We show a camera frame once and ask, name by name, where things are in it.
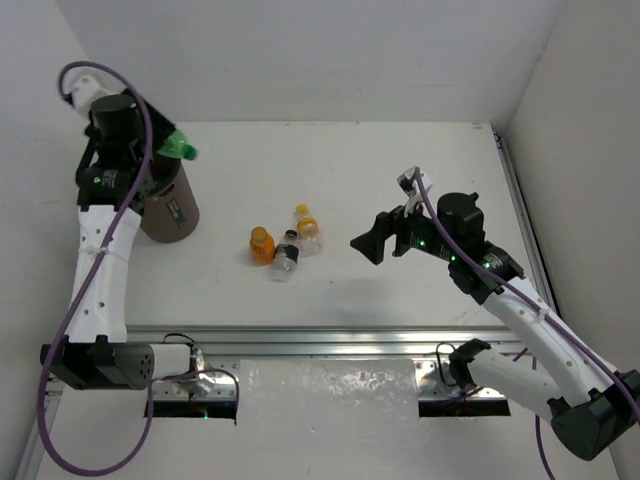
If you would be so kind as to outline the clear bottle yellow cap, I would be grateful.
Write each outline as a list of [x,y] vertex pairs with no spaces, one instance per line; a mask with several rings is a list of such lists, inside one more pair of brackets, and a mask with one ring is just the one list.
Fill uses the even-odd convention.
[[297,205],[295,214],[301,255],[309,257],[320,254],[323,251],[324,240],[316,218],[306,204]]

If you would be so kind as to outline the crushed green bottle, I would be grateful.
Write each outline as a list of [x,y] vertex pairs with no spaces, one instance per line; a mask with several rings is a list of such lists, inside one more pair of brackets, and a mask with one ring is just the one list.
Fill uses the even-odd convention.
[[189,142],[186,134],[179,129],[174,130],[155,150],[155,153],[163,157],[187,161],[196,160],[199,154],[197,148]]

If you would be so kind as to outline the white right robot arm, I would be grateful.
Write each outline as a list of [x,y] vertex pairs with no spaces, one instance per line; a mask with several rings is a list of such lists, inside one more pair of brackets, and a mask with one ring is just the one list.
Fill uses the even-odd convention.
[[623,372],[595,354],[550,310],[523,268],[485,237],[477,194],[448,193],[427,217],[415,201],[376,216],[352,248],[373,264],[415,249],[447,261],[458,289],[498,318],[543,365],[529,371],[501,357],[488,342],[472,339],[449,356],[456,386],[493,388],[548,423],[574,456],[591,461],[636,425],[639,373]]

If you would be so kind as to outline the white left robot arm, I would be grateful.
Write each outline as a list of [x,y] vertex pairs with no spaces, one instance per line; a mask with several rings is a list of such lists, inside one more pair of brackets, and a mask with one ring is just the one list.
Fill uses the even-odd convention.
[[187,374],[187,344],[127,338],[125,297],[134,239],[169,244],[196,229],[200,212],[183,163],[197,156],[184,134],[153,107],[142,115],[130,91],[91,102],[88,144],[76,171],[80,242],[70,305],[57,348],[41,360],[76,390],[142,390]]

